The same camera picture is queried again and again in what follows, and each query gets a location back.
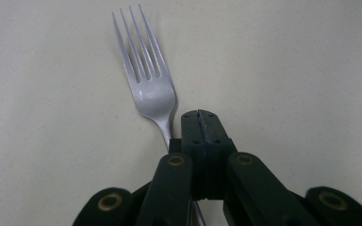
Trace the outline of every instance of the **fork handle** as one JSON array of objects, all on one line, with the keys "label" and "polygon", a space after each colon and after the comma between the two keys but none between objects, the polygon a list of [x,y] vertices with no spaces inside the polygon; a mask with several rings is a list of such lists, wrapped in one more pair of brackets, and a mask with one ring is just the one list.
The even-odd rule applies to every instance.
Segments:
[{"label": "fork handle", "polygon": [[[170,139],[173,138],[172,127],[170,121],[157,121],[158,127],[160,128],[161,134],[166,144],[167,152],[170,148]],[[197,201],[192,202],[192,213],[190,219],[191,226],[206,226],[204,217],[202,216],[201,208]]]}]

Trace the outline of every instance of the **silver fork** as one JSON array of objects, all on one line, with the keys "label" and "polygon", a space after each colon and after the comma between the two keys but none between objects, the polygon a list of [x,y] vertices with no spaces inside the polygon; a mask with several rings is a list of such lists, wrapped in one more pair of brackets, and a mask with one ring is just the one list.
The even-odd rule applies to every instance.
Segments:
[{"label": "silver fork", "polygon": [[[143,54],[144,61],[138,53],[137,47],[134,41],[131,39],[131,32],[129,26],[125,21],[123,11],[120,12],[123,17],[125,31],[127,33],[132,56],[130,56],[124,46],[122,33],[120,32],[119,25],[117,24],[116,17],[113,15],[114,29],[116,31],[119,48],[122,53],[123,65],[125,68],[125,74],[128,79],[128,84],[131,88],[131,92],[134,98],[134,103],[139,113],[152,121],[154,121],[160,128],[166,143],[166,148],[169,150],[170,138],[172,135],[173,111],[177,104],[177,98],[173,86],[173,81],[170,77],[169,70],[167,69],[163,55],[158,48],[157,41],[152,32],[152,29],[143,13],[142,7],[140,7],[140,14],[145,23],[148,40],[151,45],[151,50],[155,59],[155,63],[158,69],[156,72],[154,61],[151,59],[148,49],[141,37],[140,29],[137,26],[134,14],[131,7],[131,17],[134,26],[137,29],[138,39],[140,43],[140,49]],[[131,58],[134,60],[135,67],[138,73],[135,73]],[[192,203],[192,214],[190,217],[190,225],[193,226],[205,226],[205,221],[202,217],[201,210],[197,202]]]}]

